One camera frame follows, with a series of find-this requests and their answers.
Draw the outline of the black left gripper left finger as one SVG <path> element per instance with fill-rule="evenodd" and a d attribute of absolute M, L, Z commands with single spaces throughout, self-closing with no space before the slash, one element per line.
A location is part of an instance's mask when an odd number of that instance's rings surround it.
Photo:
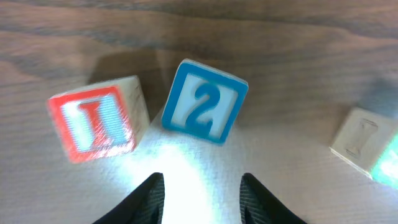
<path fill-rule="evenodd" d="M 164 176 L 155 172 L 93 224 L 161 224 L 164 200 Z"/>

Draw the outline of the red letter I block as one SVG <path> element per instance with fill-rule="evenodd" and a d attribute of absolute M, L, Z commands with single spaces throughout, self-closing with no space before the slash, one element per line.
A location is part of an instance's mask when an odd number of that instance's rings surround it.
<path fill-rule="evenodd" d="M 59 93 L 47 109 L 73 163 L 132 152 L 150 126 L 136 75 Z"/>

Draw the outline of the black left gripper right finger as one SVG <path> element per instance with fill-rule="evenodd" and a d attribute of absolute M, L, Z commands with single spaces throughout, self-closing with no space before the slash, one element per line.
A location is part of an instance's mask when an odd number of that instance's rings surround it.
<path fill-rule="evenodd" d="M 241 178 L 239 209 L 242 224 L 306 224 L 251 173 Z"/>

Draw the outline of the blue number 2 block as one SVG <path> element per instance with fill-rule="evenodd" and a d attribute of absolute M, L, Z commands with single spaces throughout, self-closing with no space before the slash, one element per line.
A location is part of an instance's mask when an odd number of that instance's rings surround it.
<path fill-rule="evenodd" d="M 186 58 L 176 71 L 162 125 L 222 145 L 248 89 L 247 81 Z"/>

